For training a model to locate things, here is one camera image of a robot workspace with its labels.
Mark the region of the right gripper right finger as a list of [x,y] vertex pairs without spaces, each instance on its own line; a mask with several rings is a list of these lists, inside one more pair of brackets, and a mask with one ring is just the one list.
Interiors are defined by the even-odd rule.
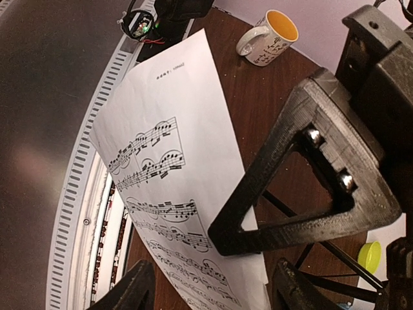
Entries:
[[325,298],[287,259],[277,261],[272,279],[275,309],[326,309]]

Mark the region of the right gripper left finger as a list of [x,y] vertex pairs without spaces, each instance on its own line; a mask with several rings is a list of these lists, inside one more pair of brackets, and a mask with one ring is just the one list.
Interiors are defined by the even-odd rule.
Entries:
[[147,260],[138,261],[102,299],[89,310],[153,309],[156,278],[153,265]]

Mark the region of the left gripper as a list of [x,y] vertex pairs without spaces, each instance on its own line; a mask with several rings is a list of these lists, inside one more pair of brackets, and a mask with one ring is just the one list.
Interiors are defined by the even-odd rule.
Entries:
[[364,5],[348,28],[336,77],[351,107],[384,150],[379,169],[403,207],[412,206],[412,38],[382,11]]

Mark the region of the black music stand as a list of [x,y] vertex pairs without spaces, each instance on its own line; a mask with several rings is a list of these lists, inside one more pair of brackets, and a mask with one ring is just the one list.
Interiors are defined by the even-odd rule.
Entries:
[[[263,193],[259,200],[259,214],[263,216],[261,225],[269,220],[280,221],[297,215],[332,210],[332,198],[326,190],[300,190],[297,194],[285,192],[281,197],[292,202],[293,208],[285,205],[270,191]],[[368,305],[373,305],[378,298],[384,297],[387,282],[361,272],[356,267],[356,256],[366,238],[364,232],[330,242],[308,243],[270,251],[265,254],[267,271],[274,275],[277,261],[286,258],[323,297],[345,307],[353,306],[358,297]]]

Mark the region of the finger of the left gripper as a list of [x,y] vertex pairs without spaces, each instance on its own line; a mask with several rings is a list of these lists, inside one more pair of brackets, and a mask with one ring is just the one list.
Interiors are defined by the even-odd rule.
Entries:
[[[267,140],[208,228],[221,255],[324,242],[390,225],[401,216],[379,169],[384,149],[350,108],[350,98],[326,69],[292,89]],[[274,189],[284,196],[323,191],[331,202],[244,229],[247,213]]]

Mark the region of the sheet music page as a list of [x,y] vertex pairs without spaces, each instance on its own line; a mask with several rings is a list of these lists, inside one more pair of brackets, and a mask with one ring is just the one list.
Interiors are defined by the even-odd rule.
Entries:
[[190,308],[270,308],[263,255],[222,256],[207,234],[244,167],[204,30],[130,70],[90,141]]

